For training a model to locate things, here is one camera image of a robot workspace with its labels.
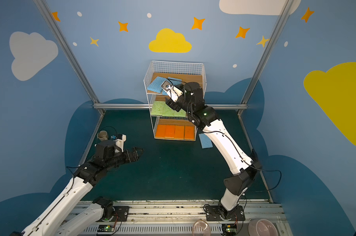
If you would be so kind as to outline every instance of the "sponge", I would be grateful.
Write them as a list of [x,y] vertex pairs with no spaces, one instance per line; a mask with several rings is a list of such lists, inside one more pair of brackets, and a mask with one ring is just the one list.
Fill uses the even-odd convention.
[[186,112],[181,109],[179,112],[174,112],[174,117],[186,117]]
[[163,111],[163,116],[170,116],[170,117],[174,117],[174,113],[176,111],[174,111],[173,109],[171,109],[168,105],[165,104],[164,106],[164,111]]
[[195,140],[195,126],[184,127],[184,139],[186,140]]
[[156,77],[147,87],[148,90],[153,91],[153,92],[162,92],[162,87],[161,85],[165,82],[166,78],[163,77]]
[[176,125],[174,139],[184,139],[184,126]]
[[166,125],[165,138],[174,139],[175,125]]
[[157,125],[155,138],[165,138],[166,125]]
[[162,116],[164,113],[166,103],[164,101],[155,101],[152,106],[152,110],[150,111],[150,115],[152,116]]
[[[171,78],[174,79],[171,81],[171,83],[173,83],[173,85],[179,85],[181,83],[181,79],[179,78]],[[158,93],[162,93],[163,95],[167,95],[167,93],[162,89],[161,85],[166,81],[166,78],[163,78],[161,76],[157,76],[147,87],[148,90],[153,91],[153,92],[158,92]]]
[[212,148],[212,141],[211,139],[205,134],[199,134],[200,144],[202,148]]

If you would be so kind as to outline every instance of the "robotic arm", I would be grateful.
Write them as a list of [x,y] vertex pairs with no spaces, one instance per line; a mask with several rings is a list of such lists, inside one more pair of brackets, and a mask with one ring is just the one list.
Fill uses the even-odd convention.
[[219,202],[219,213],[223,220],[230,219],[241,195],[261,168],[256,153],[253,151],[251,157],[247,156],[233,140],[215,110],[204,104],[199,83],[189,82],[176,87],[165,81],[161,86],[170,97],[166,98],[166,104],[175,111],[186,111],[189,121],[212,140],[226,160],[233,176],[224,179],[226,190]]
[[106,176],[107,171],[140,158],[143,149],[123,150],[125,140],[126,135],[118,134],[115,140],[97,144],[93,158],[74,172],[67,186],[48,208],[22,233],[13,232],[10,236],[76,236],[95,221],[113,215],[113,202],[99,197],[87,210],[61,225],[83,196]]

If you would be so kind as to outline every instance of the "metal rail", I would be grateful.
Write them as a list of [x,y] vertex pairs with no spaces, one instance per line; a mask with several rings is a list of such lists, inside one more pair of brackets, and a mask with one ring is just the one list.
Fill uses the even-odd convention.
[[[73,51],[69,47],[67,39],[64,37],[59,25],[55,21],[55,19],[52,16],[51,10],[48,7],[48,4],[46,3],[45,0],[34,0],[34,3],[39,9],[40,14],[42,14],[45,22],[47,23],[48,27],[51,29],[52,34],[55,36],[56,40],[58,41],[62,51],[65,53],[67,56],[68,61],[72,65],[74,71],[77,74],[77,77],[80,79],[82,85],[86,89],[86,92],[89,94],[89,97],[94,103],[99,103],[99,99],[97,95],[95,94],[93,88],[91,87],[91,84],[89,80],[87,79],[84,71],[82,70],[80,64],[78,63],[75,55],[73,54]],[[98,110],[101,114],[104,114],[104,110]]]
[[[207,104],[218,110],[244,110],[247,109],[246,104]],[[94,103],[95,109],[149,109],[147,103]]]
[[274,26],[274,29],[272,30],[272,33],[270,35],[270,40],[268,41],[267,46],[265,47],[262,57],[259,60],[259,63],[255,69],[255,72],[251,78],[251,81],[245,91],[245,94],[242,98],[241,104],[247,104],[247,101],[249,100],[251,93],[253,92],[256,83],[259,80],[260,75],[262,74],[262,71],[272,53],[272,50],[279,39],[279,36],[281,32],[283,31],[283,28],[285,26],[285,23],[287,22],[287,19],[289,17],[289,11],[291,9],[292,3],[294,0],[287,0],[282,8],[282,11],[278,17],[278,20],[276,21],[276,24]]

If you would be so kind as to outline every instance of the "white wire rack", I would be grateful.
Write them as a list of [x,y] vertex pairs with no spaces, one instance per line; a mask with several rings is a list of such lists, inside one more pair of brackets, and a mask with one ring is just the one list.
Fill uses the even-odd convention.
[[[155,138],[156,138],[156,132],[157,132],[157,125],[158,125],[158,123],[159,123],[159,121],[161,119],[166,119],[166,120],[173,120],[174,119],[174,120],[187,120],[187,121],[189,120],[187,117],[157,116],[156,123],[155,123],[154,128],[153,128],[153,134],[154,134]],[[196,128],[196,129],[194,129],[194,131],[195,131],[195,138],[196,138],[196,134],[198,132],[198,129]]]
[[[157,96],[156,93],[148,92],[148,86],[152,82],[154,73],[187,74],[202,76],[203,95],[207,87],[207,80],[205,77],[205,69],[203,63],[151,61],[144,78],[144,86],[148,98],[149,112],[152,111],[152,106]],[[160,119],[188,120],[186,117],[157,117],[156,121],[153,122],[152,116],[150,116],[154,137],[156,137],[157,125]]]

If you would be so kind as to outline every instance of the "black cable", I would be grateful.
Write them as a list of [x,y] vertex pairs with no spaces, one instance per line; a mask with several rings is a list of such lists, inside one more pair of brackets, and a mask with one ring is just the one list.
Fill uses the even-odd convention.
[[120,225],[119,225],[118,229],[114,233],[118,232],[120,227],[122,226],[123,221],[122,221],[122,219],[120,217],[119,217],[119,219],[120,219]]
[[[115,130],[115,135],[117,135],[118,134],[118,131],[114,128],[114,127],[112,127],[112,126],[109,126],[109,125],[107,125],[107,126],[105,126],[105,127],[102,127],[101,129],[100,129],[100,131],[102,131],[104,128],[106,128],[106,127],[111,127],[111,128],[113,128],[114,130]],[[96,135],[96,141],[95,141],[95,145],[97,145],[98,144],[98,134],[100,133],[100,131],[97,133],[97,135]]]
[[114,127],[109,126],[109,125],[107,125],[107,126],[105,126],[105,127],[102,127],[102,128],[101,128],[101,131],[102,131],[104,128],[107,128],[107,127],[111,127],[111,128],[113,128],[113,129],[115,130],[115,135],[118,133]]
[[[227,138],[229,139],[229,141],[232,143],[233,147],[234,147],[235,150],[237,151],[239,157],[242,159],[241,154],[238,152],[238,149],[236,148],[236,145],[234,145],[233,141],[232,141],[226,134],[224,134],[224,133],[221,132],[221,131],[212,131],[212,132],[204,132],[204,131],[203,131],[203,133],[206,133],[206,134],[216,133],[216,132],[223,134],[225,137],[227,137]],[[275,189],[275,188],[278,187],[278,185],[279,185],[279,183],[280,183],[280,180],[281,180],[281,176],[282,176],[280,170],[262,170],[262,169],[258,169],[258,168],[256,168],[256,167],[254,167],[254,166],[252,166],[252,165],[249,165],[246,161],[243,161],[243,162],[246,163],[246,164],[247,164],[248,166],[250,166],[251,168],[254,168],[254,169],[256,169],[256,170],[266,171],[266,172],[279,172],[279,173],[280,173],[279,181],[278,181],[278,183],[277,183],[273,188],[270,188],[270,189],[267,189],[267,190],[262,190],[262,191],[249,191],[248,193],[253,193],[253,192],[265,192],[265,191],[273,190],[273,189]]]
[[[246,195],[244,195],[244,196],[245,196],[245,200],[246,200],[245,205],[244,205],[244,214],[245,214],[245,207],[246,207],[246,204],[247,204],[247,198],[246,198]],[[241,232],[241,230],[242,230],[243,226],[244,226],[244,221],[242,220],[241,229],[239,229],[239,232],[238,232],[238,233],[236,233],[236,235],[237,235],[237,234],[239,234],[239,233]]]
[[204,212],[205,212],[205,213],[209,213],[209,212],[207,212],[207,211],[205,210],[205,208],[204,208],[205,206],[210,206],[210,205],[209,205],[209,204],[204,204],[204,206],[203,206]]
[[[171,82],[171,80],[169,78],[166,78],[166,79]],[[173,86],[173,90],[174,90],[174,85],[172,82],[171,82],[171,85]],[[171,90],[170,89],[169,89],[169,92],[170,92],[170,98],[171,98]]]

